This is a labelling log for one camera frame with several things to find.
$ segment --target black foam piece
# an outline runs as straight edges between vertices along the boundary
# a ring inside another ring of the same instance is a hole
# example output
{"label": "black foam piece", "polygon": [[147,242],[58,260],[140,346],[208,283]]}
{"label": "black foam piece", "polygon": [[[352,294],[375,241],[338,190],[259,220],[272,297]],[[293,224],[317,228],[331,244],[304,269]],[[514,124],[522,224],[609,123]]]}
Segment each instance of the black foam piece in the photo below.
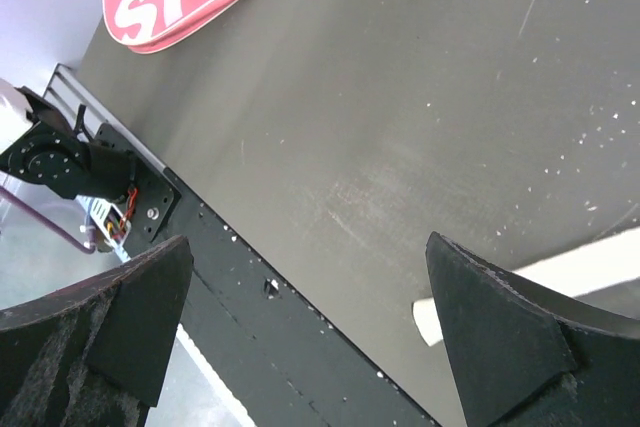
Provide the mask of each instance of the black foam piece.
{"label": "black foam piece", "polygon": [[[162,387],[192,260],[186,239],[175,237],[122,267],[0,311],[0,427],[143,426]],[[127,319],[156,313],[166,319],[144,327]],[[110,362],[94,369],[90,355]],[[123,379],[134,357],[140,365]]]}
{"label": "black foam piece", "polygon": [[427,264],[469,427],[640,425],[640,322],[504,271],[437,233]]}

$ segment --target screw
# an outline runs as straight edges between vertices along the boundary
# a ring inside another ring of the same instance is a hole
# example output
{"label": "screw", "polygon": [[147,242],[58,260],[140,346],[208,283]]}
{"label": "screw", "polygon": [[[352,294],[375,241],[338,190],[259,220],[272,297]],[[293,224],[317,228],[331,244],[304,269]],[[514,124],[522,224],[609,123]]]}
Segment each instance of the screw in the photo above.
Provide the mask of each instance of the screw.
{"label": "screw", "polygon": [[151,220],[158,220],[158,217],[160,217],[160,211],[156,207],[153,207],[147,210],[147,217]]}

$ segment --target dark gray surface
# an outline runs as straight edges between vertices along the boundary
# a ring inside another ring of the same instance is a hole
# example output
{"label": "dark gray surface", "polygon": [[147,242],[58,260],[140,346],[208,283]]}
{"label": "dark gray surface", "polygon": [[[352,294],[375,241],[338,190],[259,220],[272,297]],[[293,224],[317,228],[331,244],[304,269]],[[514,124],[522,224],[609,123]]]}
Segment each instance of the dark gray surface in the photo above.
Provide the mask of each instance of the dark gray surface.
{"label": "dark gray surface", "polygon": [[639,25],[640,0],[242,0],[152,56],[101,26],[79,78],[458,426],[410,315],[426,239],[512,269],[633,225]]}

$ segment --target wiring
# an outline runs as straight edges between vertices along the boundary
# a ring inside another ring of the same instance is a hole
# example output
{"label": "wiring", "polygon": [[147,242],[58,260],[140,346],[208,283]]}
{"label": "wiring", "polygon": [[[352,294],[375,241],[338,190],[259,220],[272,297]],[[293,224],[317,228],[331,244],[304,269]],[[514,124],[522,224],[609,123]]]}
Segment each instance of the wiring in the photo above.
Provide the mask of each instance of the wiring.
{"label": "wiring", "polygon": [[119,227],[121,231],[124,231],[125,227],[127,226],[127,222],[129,221],[129,219],[131,219],[131,217],[133,216],[136,210],[137,197],[138,197],[138,188],[137,187],[129,188],[129,198],[127,199],[127,211],[120,219]]}

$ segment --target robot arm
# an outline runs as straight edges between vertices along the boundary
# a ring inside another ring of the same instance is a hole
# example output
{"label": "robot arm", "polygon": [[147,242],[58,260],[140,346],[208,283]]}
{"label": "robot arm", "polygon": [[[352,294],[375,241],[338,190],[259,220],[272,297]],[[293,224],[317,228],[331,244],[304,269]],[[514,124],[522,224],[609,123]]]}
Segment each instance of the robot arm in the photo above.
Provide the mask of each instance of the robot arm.
{"label": "robot arm", "polygon": [[46,185],[64,199],[78,195],[121,202],[134,183],[137,159],[102,142],[83,142],[50,103],[25,87],[0,82],[0,171]]}

